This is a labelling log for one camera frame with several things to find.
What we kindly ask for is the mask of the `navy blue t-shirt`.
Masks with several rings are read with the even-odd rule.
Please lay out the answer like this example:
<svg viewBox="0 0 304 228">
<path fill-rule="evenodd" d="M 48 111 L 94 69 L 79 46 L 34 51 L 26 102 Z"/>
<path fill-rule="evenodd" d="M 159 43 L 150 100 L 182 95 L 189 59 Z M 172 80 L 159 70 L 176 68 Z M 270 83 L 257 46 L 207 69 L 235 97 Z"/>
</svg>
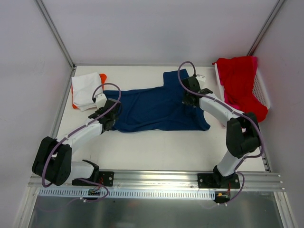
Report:
<svg viewBox="0 0 304 228">
<path fill-rule="evenodd" d="M 106 97 L 120 98 L 122 111 L 113 130 L 134 133 L 148 130 L 207 131 L 210 125 L 203 110 L 182 103 L 185 90 L 179 80 L 188 72 L 163 73 L 163 86 L 122 91 L 105 90 Z"/>
</svg>

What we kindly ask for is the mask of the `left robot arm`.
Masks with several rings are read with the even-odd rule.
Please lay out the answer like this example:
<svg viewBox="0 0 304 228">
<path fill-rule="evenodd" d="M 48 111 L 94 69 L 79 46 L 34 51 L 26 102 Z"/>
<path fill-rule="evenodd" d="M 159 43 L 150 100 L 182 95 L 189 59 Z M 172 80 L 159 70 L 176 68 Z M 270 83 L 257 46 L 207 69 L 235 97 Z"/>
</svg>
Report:
<svg viewBox="0 0 304 228">
<path fill-rule="evenodd" d="M 86 122 L 61 138 L 45 137 L 38 148 L 32 172 L 43 178 L 42 184 L 95 185 L 99 166 L 89 160 L 72 161 L 73 154 L 91 139 L 112 129 L 121 111 L 121 102 L 108 98 L 105 105 L 89 115 Z"/>
</svg>

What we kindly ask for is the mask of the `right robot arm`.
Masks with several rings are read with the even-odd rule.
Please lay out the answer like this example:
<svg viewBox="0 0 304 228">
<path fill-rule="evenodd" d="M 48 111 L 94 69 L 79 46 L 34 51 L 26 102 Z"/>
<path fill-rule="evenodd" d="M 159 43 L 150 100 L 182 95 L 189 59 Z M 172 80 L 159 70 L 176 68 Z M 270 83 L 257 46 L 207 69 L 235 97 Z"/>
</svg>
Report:
<svg viewBox="0 0 304 228">
<path fill-rule="evenodd" d="M 191 76 L 180 80 L 186 90 L 183 103 L 211 114 L 226 127 L 227 152 L 214 167 L 213 173 L 202 180 L 209 186 L 223 188 L 233 178 L 245 157 L 261 146 L 259 127 L 254 113 L 239 113 L 219 100 L 211 90 L 201 88 L 200 79 L 201 76 Z"/>
</svg>

